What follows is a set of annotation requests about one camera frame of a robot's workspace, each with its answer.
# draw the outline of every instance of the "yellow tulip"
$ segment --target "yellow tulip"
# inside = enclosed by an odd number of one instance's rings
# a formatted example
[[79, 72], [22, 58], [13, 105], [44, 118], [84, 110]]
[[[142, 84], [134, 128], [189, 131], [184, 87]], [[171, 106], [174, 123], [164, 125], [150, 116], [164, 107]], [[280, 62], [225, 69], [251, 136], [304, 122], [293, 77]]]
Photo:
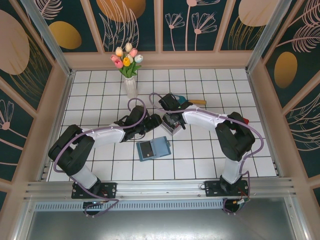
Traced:
[[115, 49], [115, 55], [117, 55], [118, 57], [122, 57], [123, 54], [124, 54], [124, 52], [122, 51], [122, 48], [118, 46]]
[[123, 59], [123, 65], [126, 66], [126, 67], [130, 66], [130, 59], [128, 57], [125, 57]]

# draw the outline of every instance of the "wooden handle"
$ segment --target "wooden handle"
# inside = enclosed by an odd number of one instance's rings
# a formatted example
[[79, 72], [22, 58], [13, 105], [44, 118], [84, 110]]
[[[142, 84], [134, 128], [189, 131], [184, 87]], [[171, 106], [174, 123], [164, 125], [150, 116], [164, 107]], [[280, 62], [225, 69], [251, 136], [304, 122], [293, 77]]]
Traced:
[[200, 104], [200, 105], [206, 105], [207, 101], [206, 100], [188, 100], [188, 102], [192, 104]]

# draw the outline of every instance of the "pink tulip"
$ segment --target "pink tulip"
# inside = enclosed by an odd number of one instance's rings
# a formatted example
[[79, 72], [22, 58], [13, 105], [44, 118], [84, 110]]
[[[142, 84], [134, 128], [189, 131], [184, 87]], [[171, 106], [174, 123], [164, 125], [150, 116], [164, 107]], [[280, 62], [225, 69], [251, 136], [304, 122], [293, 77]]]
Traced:
[[135, 49], [135, 48], [132, 48], [132, 50], [129, 52], [129, 54], [130, 54], [131, 57], [133, 57], [133, 58], [137, 55], [137, 53], [138, 53], [138, 50]]
[[115, 60], [114, 64], [115, 64], [117, 69], [120, 69], [120, 68], [122, 68], [124, 66], [124, 63], [120, 59]]
[[114, 62], [114, 63], [116, 62], [116, 60], [120, 60], [120, 58], [119, 58], [118, 56], [113, 55], [113, 54], [111, 55], [110, 59], [111, 59], [111, 61]]

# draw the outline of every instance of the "metal plate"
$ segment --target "metal plate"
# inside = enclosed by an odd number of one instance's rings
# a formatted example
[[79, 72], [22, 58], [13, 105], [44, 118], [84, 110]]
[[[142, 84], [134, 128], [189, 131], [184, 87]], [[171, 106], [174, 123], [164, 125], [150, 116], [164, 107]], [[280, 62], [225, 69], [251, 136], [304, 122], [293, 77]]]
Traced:
[[[241, 180], [238, 187], [248, 195], [248, 182]], [[220, 181], [205, 181], [204, 182], [205, 195], [207, 197], [229, 197], [229, 196], [241, 196], [241, 192], [236, 188], [230, 194], [226, 194], [220, 187]]]
[[[104, 196], [108, 199], [114, 199], [116, 198], [116, 192], [117, 192], [117, 183], [116, 182], [103, 182], [101, 184], [101, 190], [105, 191], [107, 194], [104, 194]], [[89, 195], [88, 193], [84, 192], [81, 187], [73, 183], [72, 184], [72, 199], [92, 199], [93, 197]]]

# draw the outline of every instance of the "cable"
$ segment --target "cable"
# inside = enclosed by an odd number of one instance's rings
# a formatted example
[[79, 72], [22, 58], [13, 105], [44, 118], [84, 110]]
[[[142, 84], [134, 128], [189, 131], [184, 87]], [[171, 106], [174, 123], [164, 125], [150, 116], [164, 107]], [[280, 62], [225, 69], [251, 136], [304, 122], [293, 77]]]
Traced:
[[[138, 125], [139, 123], [141, 123], [145, 116], [146, 116], [146, 112], [147, 112], [147, 108], [146, 108], [146, 105], [145, 103], [140, 99], [140, 98], [137, 98], [137, 97], [134, 97], [134, 98], [131, 98], [128, 103], [127, 103], [127, 107], [129, 109], [129, 111], [131, 111], [130, 109], [130, 102], [132, 100], [138, 100], [142, 103], [143, 105], [143, 115], [142, 117], [140, 118], [139, 121], [137, 121], [135, 124], [132, 124], [130, 126], [105, 126], [105, 127], [101, 127], [101, 128], [96, 128], [96, 129], [92, 129], [92, 130], [88, 130], [88, 131], [85, 131], [85, 132], [82, 132], [80, 134], [78, 134], [77, 136], [75, 136], [74, 138], [72, 138], [63, 148], [62, 150], [60, 151], [60, 153], [58, 154], [58, 156], [56, 157], [54, 163], [53, 163], [53, 170], [57, 173], [64, 173], [64, 171], [61, 171], [61, 170], [58, 170], [57, 169], [57, 164], [58, 164], [58, 161], [60, 160], [62, 154], [65, 152], [65, 150], [75, 141], [77, 140], [78, 138], [80, 138], [81, 136], [83, 135], [86, 135], [86, 134], [91, 134], [91, 133], [94, 133], [94, 132], [100, 132], [100, 131], [104, 131], [104, 130], [107, 130], [107, 129], [129, 129], [129, 128], [133, 128], [135, 127], [136, 125]], [[94, 217], [98, 217], [104, 213], [106, 213], [107, 211], [109, 211], [109, 209], [113, 208], [118, 202], [119, 202], [119, 199], [115, 199], [115, 198], [106, 198], [106, 197], [101, 197], [101, 196], [98, 196], [98, 195], [95, 195], [91, 192], [89, 192], [84, 186], [82, 186], [79, 182], [77, 182], [77, 180], [75, 180], [72, 176], [70, 176], [70, 178], [76, 183], [79, 185], [80, 188], [82, 188], [83, 191], [85, 191], [87, 194], [89, 194], [90, 196], [94, 197], [94, 198], [97, 198], [97, 199], [101, 199], [101, 200], [105, 200], [105, 201], [114, 201], [115, 203], [113, 203], [111, 206], [109, 206], [106, 210], [103, 210], [103, 211], [100, 211], [98, 212], [97, 214], [95, 215], [92, 215], [92, 218]], [[88, 217], [89, 215], [87, 214], [87, 209], [89, 207], [92, 207], [92, 206], [97, 206], [97, 205], [101, 205], [103, 203], [93, 203], [93, 204], [90, 204], [88, 205], [85, 210], [84, 210], [84, 213], [85, 215]]]
[[[152, 104], [152, 106], [153, 106], [155, 109], [159, 110], [160, 112], [168, 113], [168, 114], [177, 114], [177, 113], [186, 113], [186, 112], [200, 112], [200, 113], [205, 113], [205, 114], [211, 115], [211, 116], [213, 116], [213, 117], [221, 118], [221, 119], [224, 119], [224, 120], [228, 120], [228, 121], [230, 121], [230, 122], [232, 122], [232, 123], [236, 123], [236, 124], [239, 124], [239, 125], [241, 125], [241, 126], [244, 126], [244, 127], [246, 127], [247, 129], [249, 129], [249, 130], [251, 130], [252, 132], [254, 132], [255, 134], [257, 134], [257, 136], [259, 137], [259, 139], [260, 139], [260, 141], [261, 141], [261, 146], [260, 146], [256, 151], [254, 151], [254, 152], [252, 152], [252, 153], [249, 153], [249, 154], [246, 154], [246, 155], [243, 157], [243, 160], [242, 160], [242, 162], [241, 162], [240, 169], [239, 169], [239, 174], [240, 174], [241, 176], [248, 175], [248, 197], [249, 197], [249, 195], [250, 195], [250, 173], [249, 173], [248, 170], [247, 170], [245, 173], [242, 173], [242, 169], [243, 169], [243, 166], [244, 166], [245, 161], [246, 161], [247, 158], [253, 156], [254, 154], [256, 154], [256, 153], [258, 153], [258, 152], [260, 152], [260, 151], [264, 148], [265, 142], [264, 142], [264, 139], [263, 139], [263, 137], [261, 136], [261, 134], [260, 134], [257, 130], [255, 130], [253, 127], [251, 127], [251, 126], [249, 126], [249, 125], [247, 125], [247, 124], [245, 124], [245, 123], [243, 123], [243, 122], [241, 122], [241, 121], [238, 121], [238, 120], [235, 120], [235, 119], [226, 117], [226, 116], [222, 116], [221, 114], [217, 114], [217, 113], [213, 113], [213, 112], [210, 112], [210, 111], [206, 111], [206, 110], [203, 110], [203, 109], [201, 109], [201, 108], [196, 108], [196, 109], [195, 109], [195, 108], [192, 108], [192, 109], [175, 110], [175, 111], [167, 111], [167, 110], [161, 109], [161, 108], [157, 107], [157, 106], [154, 104], [154, 102], [151, 100], [151, 97], [154, 96], [154, 95], [160, 97], [161, 99], [162, 99], [162, 97], [161, 97], [160, 94], [158, 94], [158, 93], [156, 93], [156, 92], [153, 92], [153, 93], [149, 94], [149, 101], [150, 101], [150, 103]], [[222, 209], [223, 209], [224, 212], [227, 213], [229, 210], [225, 208], [226, 201], [227, 201], [227, 199], [223, 200]]]

